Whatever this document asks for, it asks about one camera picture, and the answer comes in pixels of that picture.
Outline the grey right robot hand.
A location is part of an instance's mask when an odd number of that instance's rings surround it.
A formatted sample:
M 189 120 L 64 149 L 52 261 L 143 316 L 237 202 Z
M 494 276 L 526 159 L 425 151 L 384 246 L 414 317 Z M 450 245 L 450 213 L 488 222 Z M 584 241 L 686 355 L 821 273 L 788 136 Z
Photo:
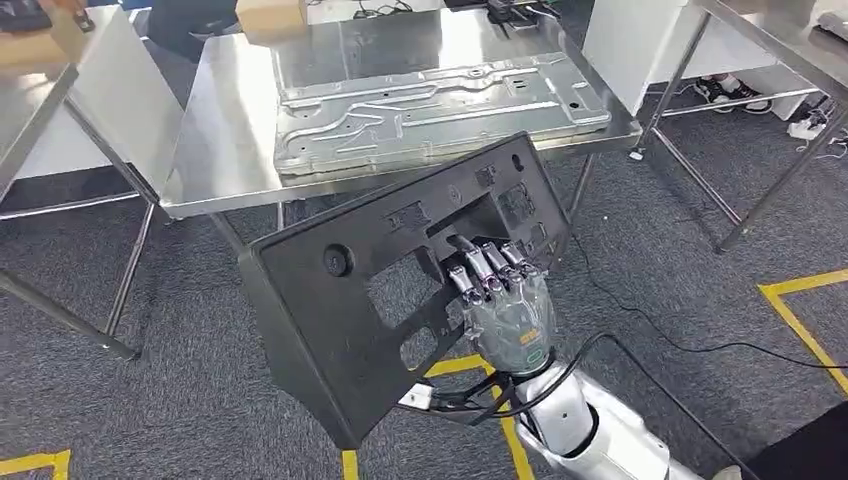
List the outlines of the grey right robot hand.
M 452 235 L 461 256 L 447 267 L 459 291 L 466 335 L 495 370 L 526 377 L 552 357 L 555 314 L 546 273 L 513 242 L 500 246 Z

